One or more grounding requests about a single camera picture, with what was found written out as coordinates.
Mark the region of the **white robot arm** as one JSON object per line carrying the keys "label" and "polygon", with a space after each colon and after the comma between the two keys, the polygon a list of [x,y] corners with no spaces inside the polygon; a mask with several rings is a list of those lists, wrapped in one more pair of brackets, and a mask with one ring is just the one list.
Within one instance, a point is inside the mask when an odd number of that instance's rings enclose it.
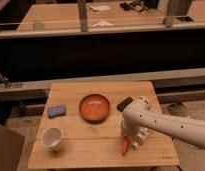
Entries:
{"label": "white robot arm", "polygon": [[123,130],[135,137],[142,127],[150,128],[205,150],[205,121],[188,117],[170,116],[149,110],[144,97],[128,97],[117,105],[123,114]]}

